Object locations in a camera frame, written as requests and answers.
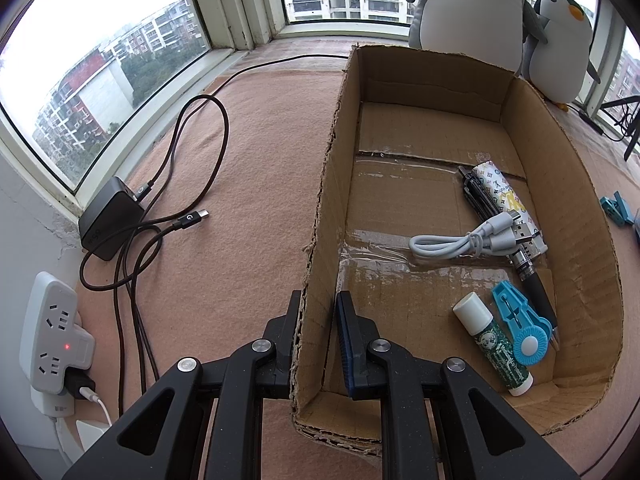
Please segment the black tripod stand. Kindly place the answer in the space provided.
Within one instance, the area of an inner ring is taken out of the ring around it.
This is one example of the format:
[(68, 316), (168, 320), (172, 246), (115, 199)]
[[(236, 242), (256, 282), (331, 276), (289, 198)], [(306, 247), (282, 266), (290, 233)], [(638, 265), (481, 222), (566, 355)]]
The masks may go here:
[(630, 159), (639, 141), (639, 102), (640, 96), (626, 96), (626, 98), (604, 102), (600, 111), (614, 120), (614, 126), (620, 128), (620, 140), (627, 140), (624, 161)]

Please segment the pink felt mat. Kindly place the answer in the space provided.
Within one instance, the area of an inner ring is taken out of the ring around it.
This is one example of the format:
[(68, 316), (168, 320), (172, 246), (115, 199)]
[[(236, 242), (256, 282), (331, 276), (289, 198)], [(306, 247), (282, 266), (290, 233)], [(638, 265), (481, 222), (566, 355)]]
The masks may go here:
[[(218, 94), (231, 122), (220, 173), (202, 205), (210, 218), (165, 238), (160, 255), (140, 278), (140, 310), (154, 356), (163, 372), (183, 356), (209, 361), (228, 356), (258, 337), (281, 315), (293, 289), (302, 286), (311, 241), (324, 151), (350, 38), (277, 40), (250, 52), (210, 88), (241, 67), (288, 58), (303, 51), (339, 58), (301, 58), (250, 70)], [(605, 148), (590, 133), (571, 131), (572, 142), (598, 194), (619, 188), (639, 207), (638, 166), (614, 170)], [(209, 103), (188, 123), (177, 151), (174, 176), (156, 204), (158, 216), (190, 204), (215, 165), (221, 119)], [(622, 252), (625, 299), (624, 346), (604, 400), (573, 426), (548, 437), (585, 479), (639, 477), (639, 249), (634, 236), (614, 229)], [(96, 337), (90, 370), (98, 393), (117, 417), (119, 352), (112, 296), (78, 288), (82, 322)], [(299, 434), (290, 404), (267, 401), (263, 479), (379, 479), (381, 463), (329, 448)]]

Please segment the green white glue stick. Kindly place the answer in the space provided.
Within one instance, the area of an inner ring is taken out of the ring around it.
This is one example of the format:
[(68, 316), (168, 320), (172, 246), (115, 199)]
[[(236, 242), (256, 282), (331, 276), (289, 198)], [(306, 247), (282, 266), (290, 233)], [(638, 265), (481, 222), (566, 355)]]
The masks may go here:
[(534, 383), (530, 371), (515, 359), (513, 346), (476, 292), (469, 292), (452, 312), (474, 339), (511, 396), (522, 396)]

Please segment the patterned white tube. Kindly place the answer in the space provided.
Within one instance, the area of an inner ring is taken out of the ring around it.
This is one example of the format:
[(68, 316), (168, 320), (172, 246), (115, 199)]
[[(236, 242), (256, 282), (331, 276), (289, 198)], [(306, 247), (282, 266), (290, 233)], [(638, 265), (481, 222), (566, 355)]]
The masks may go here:
[(524, 244), (525, 252), (531, 259), (535, 259), (548, 250), (541, 230), (538, 229), (532, 215), (528, 212), (521, 199), (516, 194), (506, 177), (491, 161), (483, 162), (472, 169), (472, 174), (480, 180), (483, 190), (500, 211), (514, 210), (520, 214), (520, 220), (527, 226), (528, 234), (533, 238)]

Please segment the white power strip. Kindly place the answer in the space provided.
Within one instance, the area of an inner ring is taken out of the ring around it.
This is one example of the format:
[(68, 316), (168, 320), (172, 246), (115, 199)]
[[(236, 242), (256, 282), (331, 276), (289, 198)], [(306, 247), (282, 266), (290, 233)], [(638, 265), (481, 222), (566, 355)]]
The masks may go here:
[(30, 292), (18, 360), (32, 388), (59, 394), (68, 368), (88, 370), (96, 342), (77, 321), (76, 292), (46, 271)]

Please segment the small penguin plush orange beak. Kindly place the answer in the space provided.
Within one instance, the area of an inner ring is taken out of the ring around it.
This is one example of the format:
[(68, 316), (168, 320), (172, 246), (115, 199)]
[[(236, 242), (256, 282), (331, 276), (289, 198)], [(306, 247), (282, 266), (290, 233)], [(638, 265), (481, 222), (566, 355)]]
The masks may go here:
[(589, 58), (592, 29), (584, 9), (575, 0), (536, 0), (533, 11), (547, 41), (528, 35), (523, 77), (558, 105), (578, 96), (585, 74), (600, 84), (600, 75)]

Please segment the cardboard box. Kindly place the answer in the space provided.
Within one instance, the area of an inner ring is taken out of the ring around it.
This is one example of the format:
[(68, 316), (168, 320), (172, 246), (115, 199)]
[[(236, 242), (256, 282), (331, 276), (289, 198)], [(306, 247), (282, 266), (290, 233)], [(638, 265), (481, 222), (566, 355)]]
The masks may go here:
[(300, 300), (292, 412), (306, 436), (361, 454), (380, 449), (380, 406), (346, 391), (333, 312), (347, 290), (380, 334), (421, 359), (460, 356), (504, 383), (454, 316), (469, 292), (489, 300), (515, 271), (503, 258), (413, 257), (418, 234), (461, 235), (480, 219), (460, 168), (493, 162), (510, 207), (547, 244), (538, 273), (560, 344), (512, 406), (544, 436), (603, 399), (623, 347), (624, 300), (611, 229), (570, 138), (539, 93), (508, 70), (463, 55), (364, 46), (350, 56), (322, 171)]

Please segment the black pen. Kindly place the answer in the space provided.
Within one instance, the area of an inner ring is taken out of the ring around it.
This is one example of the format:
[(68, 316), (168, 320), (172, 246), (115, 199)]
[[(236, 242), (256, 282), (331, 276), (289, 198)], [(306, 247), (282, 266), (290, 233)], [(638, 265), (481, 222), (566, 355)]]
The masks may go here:
[(529, 304), (539, 316), (543, 316), (550, 322), (552, 327), (550, 342), (555, 350), (559, 350), (560, 341), (558, 334), (558, 320), (556, 319), (551, 302), (546, 290), (544, 289), (544, 285), (542, 284), (542, 281), (535, 269), (534, 259), (529, 258), (525, 252), (524, 244), (533, 237), (528, 234), (527, 226), (521, 222), (520, 214), (518, 212), (514, 210), (500, 211), (498, 207), (494, 205), (490, 200), (490, 197), (487, 196), (483, 190), (480, 180), (472, 174), (472, 169), (466, 170), (463, 167), (460, 167), (459, 171), (462, 175), (463, 195), (468, 200), (472, 208), (478, 213), (480, 218), (487, 220), (499, 212), (515, 212), (518, 214), (518, 218), (515, 219), (513, 225), (518, 242), (516, 243), (514, 253), (512, 255), (508, 255), (508, 258), (514, 267), (516, 274), (518, 274), (518, 278), (523, 285), (525, 296), (529, 300)]

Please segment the teal plastic clip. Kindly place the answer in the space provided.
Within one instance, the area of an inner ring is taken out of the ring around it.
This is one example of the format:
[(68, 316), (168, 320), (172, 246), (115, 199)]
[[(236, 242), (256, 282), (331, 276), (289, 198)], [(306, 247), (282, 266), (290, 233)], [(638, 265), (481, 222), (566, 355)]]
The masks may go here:
[(634, 216), (620, 191), (615, 191), (612, 197), (602, 196), (600, 205), (616, 226), (632, 226), (634, 224)]

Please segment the large grey white penguin plush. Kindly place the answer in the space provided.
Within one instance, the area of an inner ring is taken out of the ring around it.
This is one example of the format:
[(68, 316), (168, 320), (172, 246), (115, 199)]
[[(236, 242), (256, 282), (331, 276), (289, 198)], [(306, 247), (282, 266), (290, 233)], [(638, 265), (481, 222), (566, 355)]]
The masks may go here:
[(527, 0), (406, 0), (414, 5), (408, 44), (416, 50), (464, 54), (517, 72), (528, 36), (546, 44)]

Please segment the black plug in strip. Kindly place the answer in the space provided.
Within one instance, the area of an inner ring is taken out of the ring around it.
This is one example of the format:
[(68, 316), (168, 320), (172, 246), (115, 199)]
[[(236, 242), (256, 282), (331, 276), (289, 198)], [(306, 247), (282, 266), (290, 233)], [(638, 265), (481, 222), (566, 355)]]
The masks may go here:
[(88, 375), (86, 370), (80, 370), (79, 368), (67, 367), (64, 375), (64, 387), (66, 391), (74, 399), (85, 399), (86, 397), (80, 392), (81, 388), (88, 388), (91, 391), (96, 391), (96, 383)]

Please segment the white wall adapter block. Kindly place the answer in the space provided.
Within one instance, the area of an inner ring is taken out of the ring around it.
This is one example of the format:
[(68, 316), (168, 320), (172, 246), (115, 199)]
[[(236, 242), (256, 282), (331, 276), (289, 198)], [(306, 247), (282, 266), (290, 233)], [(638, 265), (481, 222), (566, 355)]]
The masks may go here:
[(100, 437), (102, 437), (111, 425), (107, 422), (98, 422), (97, 420), (81, 420), (76, 422), (76, 429), (82, 450), (87, 452)]

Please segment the black power adapter brick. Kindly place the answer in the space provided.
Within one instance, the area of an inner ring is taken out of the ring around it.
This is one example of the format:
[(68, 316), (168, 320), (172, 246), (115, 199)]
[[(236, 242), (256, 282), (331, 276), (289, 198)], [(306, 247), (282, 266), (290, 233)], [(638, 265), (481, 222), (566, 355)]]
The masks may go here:
[(78, 220), (82, 247), (104, 261), (112, 260), (130, 232), (108, 237), (137, 224), (142, 214), (143, 207), (131, 188), (119, 177), (111, 177)]

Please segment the blue plastic clip tool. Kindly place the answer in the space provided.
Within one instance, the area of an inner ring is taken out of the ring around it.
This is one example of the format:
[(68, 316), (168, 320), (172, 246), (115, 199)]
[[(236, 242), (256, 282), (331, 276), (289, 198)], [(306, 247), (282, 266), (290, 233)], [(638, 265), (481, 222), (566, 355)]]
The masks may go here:
[(498, 283), (491, 295), (503, 323), (510, 330), (515, 359), (525, 366), (540, 363), (549, 350), (550, 322), (539, 316), (527, 298), (508, 281)]

